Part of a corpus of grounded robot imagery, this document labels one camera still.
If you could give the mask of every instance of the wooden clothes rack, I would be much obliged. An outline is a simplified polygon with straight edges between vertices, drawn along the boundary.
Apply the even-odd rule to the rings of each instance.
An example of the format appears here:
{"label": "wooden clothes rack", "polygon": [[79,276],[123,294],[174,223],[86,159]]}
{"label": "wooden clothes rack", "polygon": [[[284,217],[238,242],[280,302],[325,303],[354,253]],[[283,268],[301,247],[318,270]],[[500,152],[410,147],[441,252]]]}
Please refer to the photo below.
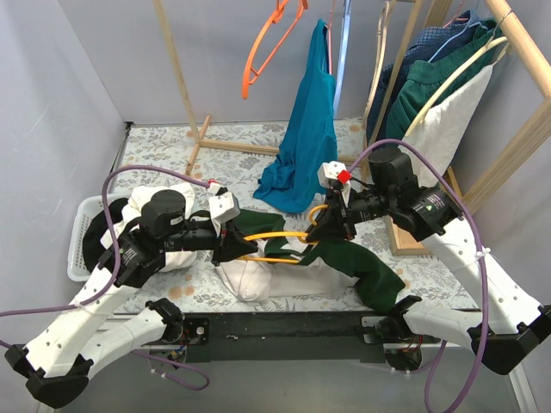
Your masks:
{"label": "wooden clothes rack", "polygon": [[[183,106],[188,114],[189,124],[195,140],[195,148],[188,161],[186,173],[189,174],[191,172],[199,150],[202,147],[221,149],[225,151],[257,153],[261,155],[277,155],[277,153],[279,153],[279,149],[273,146],[240,144],[236,142],[205,139],[208,125],[210,123],[210,115],[208,115],[203,121],[200,130],[197,126],[195,115],[191,106],[182,67],[180,66],[176,46],[172,38],[170,24],[164,11],[162,0],[152,1],[157,12],[159,25],[164,37],[164,43],[169,54],[172,69],[176,76],[176,82],[180,91],[180,96],[182,97]],[[383,100],[379,118],[375,124],[373,136],[376,136],[381,128],[382,117],[386,111],[388,103],[390,102],[390,95],[396,83],[399,68],[402,64],[404,56],[406,55],[407,47],[412,38],[424,0],[397,1],[402,3],[412,3],[412,10],[404,29],[398,54],[394,60],[394,67],[389,79],[389,86]],[[534,153],[534,151],[539,148],[543,142],[545,142],[548,136],[551,135],[551,66],[532,38],[529,36],[522,23],[518,20],[515,13],[511,12],[511,7],[505,0],[485,1],[496,20],[500,22],[502,31],[512,44],[513,49],[517,52],[524,66],[536,83],[538,89],[542,93],[543,102],[524,123],[524,125],[521,126],[515,136],[501,151],[486,172],[484,172],[482,176],[474,183],[474,185],[465,193],[463,200],[472,213],[476,212],[484,204],[484,202],[486,202],[486,200],[492,196],[492,194],[530,157],[530,155],[532,155],[532,153]],[[443,20],[448,14],[449,7],[452,2],[453,0],[432,0],[429,12],[424,21],[424,27],[442,26]],[[339,160],[343,163],[351,164],[354,162],[355,157],[339,157]],[[455,188],[458,188],[456,186],[456,180],[452,170],[448,170],[448,179],[452,184],[455,184]],[[393,235],[395,234],[396,232],[391,229],[389,234],[391,244],[393,241]],[[399,243],[403,241],[400,237],[401,235],[399,234]],[[395,248],[393,249],[393,252],[400,253],[400,251],[396,251]],[[417,250],[413,251],[413,253],[424,254],[426,251]]]}
{"label": "wooden clothes rack", "polygon": [[[547,140],[551,134],[551,66],[540,49],[529,36],[511,6],[505,0],[485,0],[486,5],[494,15],[507,40],[512,45],[528,70],[538,89],[542,93],[543,102],[530,118],[521,126],[515,136],[501,151],[490,167],[465,193],[463,201],[475,213],[492,194]],[[412,11],[406,24],[406,30],[400,43],[395,59],[389,86],[385,94],[381,111],[372,138],[379,133],[386,112],[390,95],[396,83],[399,67],[407,51],[412,37],[412,29],[418,19],[423,0],[415,0]],[[424,21],[424,28],[428,26],[442,26],[444,18],[449,12],[453,0],[432,0],[429,13]],[[461,194],[455,179],[454,172],[448,168],[445,176],[454,190]],[[395,255],[428,255],[430,252],[406,231],[394,225],[391,219],[386,219],[391,251]]]}

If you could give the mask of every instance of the teal garment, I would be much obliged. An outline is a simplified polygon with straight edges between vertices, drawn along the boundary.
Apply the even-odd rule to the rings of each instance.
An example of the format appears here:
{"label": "teal garment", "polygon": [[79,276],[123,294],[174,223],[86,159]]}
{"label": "teal garment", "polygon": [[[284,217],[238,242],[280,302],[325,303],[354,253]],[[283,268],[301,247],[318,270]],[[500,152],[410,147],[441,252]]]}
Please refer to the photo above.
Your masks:
{"label": "teal garment", "polygon": [[280,153],[264,170],[253,195],[285,213],[303,213],[316,193],[325,193],[318,181],[319,166],[337,159],[335,78],[329,74],[326,31],[319,20]]}
{"label": "teal garment", "polygon": [[[492,36],[496,22],[493,19],[481,22],[488,30],[478,26],[474,33],[473,40],[467,43],[434,63],[418,60],[410,68],[407,80],[393,103],[387,119],[386,138],[403,139],[407,129],[412,124],[417,114],[424,107],[430,97],[450,77],[454,71],[471,58],[481,47],[483,47]],[[502,35],[501,30],[495,35],[496,38]],[[486,52],[474,63],[472,63],[438,98],[435,106],[439,105],[448,96],[452,95],[461,86],[475,77],[480,70],[489,65],[495,47]]]}

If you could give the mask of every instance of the white cloth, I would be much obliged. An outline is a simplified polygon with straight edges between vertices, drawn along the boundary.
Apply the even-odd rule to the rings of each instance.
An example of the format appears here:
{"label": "white cloth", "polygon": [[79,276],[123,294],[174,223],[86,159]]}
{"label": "white cloth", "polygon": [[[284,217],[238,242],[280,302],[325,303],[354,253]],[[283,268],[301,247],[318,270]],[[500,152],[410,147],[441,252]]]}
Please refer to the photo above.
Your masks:
{"label": "white cloth", "polygon": [[[258,252],[251,256],[263,256],[265,244],[258,242]],[[319,257],[308,266],[234,260],[222,262],[216,271],[238,299],[255,302],[314,294],[335,299],[359,280],[329,267]]]}
{"label": "white cloth", "polygon": [[[440,174],[446,171],[455,155],[474,110],[490,81],[492,68],[493,65],[484,67],[442,103],[431,108],[424,122],[417,125],[409,137],[403,139],[420,151]],[[437,179],[428,168],[408,150],[402,151],[412,159],[413,173],[417,175],[419,185],[434,187]]]}
{"label": "white cloth", "polygon": [[[127,223],[141,216],[142,206],[152,200],[152,196],[155,193],[165,189],[172,189],[184,196],[186,199],[185,218],[189,218],[189,215],[193,212],[195,201],[195,192],[189,183],[179,183],[171,187],[137,187],[132,191],[132,195],[130,195],[128,199],[128,204],[122,208],[122,221],[114,225],[117,237],[121,234],[122,230],[124,230]],[[104,248],[109,248],[111,246],[113,241],[109,230],[103,234],[101,242]],[[195,251],[167,252],[165,257],[166,265],[161,271],[166,272],[173,269],[189,267],[196,258],[197,253]]]}

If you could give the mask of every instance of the plastic basket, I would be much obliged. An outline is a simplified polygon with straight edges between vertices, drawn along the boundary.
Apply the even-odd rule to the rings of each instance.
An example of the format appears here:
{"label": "plastic basket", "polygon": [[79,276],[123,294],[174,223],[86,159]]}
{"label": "plastic basket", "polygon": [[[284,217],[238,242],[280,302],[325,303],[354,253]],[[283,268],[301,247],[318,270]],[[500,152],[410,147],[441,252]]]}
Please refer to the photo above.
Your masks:
{"label": "plastic basket", "polygon": [[[115,192],[107,195],[109,203],[120,198],[129,198],[132,192]],[[67,275],[73,281],[87,281],[90,272],[86,269],[83,259],[83,238],[92,219],[102,211],[102,196],[92,196],[83,200],[78,207],[75,222],[72,225],[71,243],[67,256]]]}

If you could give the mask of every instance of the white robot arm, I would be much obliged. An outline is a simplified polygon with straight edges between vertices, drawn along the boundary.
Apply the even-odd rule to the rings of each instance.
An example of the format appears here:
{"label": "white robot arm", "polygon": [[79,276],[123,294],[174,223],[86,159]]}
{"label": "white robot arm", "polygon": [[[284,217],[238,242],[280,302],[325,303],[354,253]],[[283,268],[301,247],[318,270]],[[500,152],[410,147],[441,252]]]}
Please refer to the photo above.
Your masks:
{"label": "white robot arm", "polygon": [[[328,188],[327,208],[308,229],[307,241],[352,239],[354,225],[390,215],[439,258],[473,297],[481,309],[480,253],[474,235],[457,205],[440,188],[420,188],[409,157],[387,147],[368,158],[374,184],[362,192],[350,190],[350,173],[337,162],[319,170],[319,181]],[[551,334],[551,305],[543,306],[529,296],[485,254],[488,280],[489,335],[482,362],[495,373],[508,374]],[[376,327],[385,338],[403,341],[428,335],[464,348],[478,350],[480,311],[457,311],[430,305],[419,297],[406,297]]]}
{"label": "white robot arm", "polygon": [[185,219],[185,198],[177,191],[155,193],[142,207],[139,222],[128,223],[118,237],[121,269],[107,292],[81,304],[110,282],[113,247],[105,251],[71,302],[75,309],[63,311],[27,345],[8,349],[8,363],[28,379],[26,386],[34,398],[53,408],[63,407],[109,363],[148,342],[172,343],[183,337],[184,316],[168,299],[148,302],[139,315],[124,324],[96,333],[113,311],[164,267],[166,252],[212,250],[213,262],[257,252],[256,243],[245,241],[231,222],[238,214],[237,200],[224,188],[214,187],[210,204],[215,208],[208,220]]}

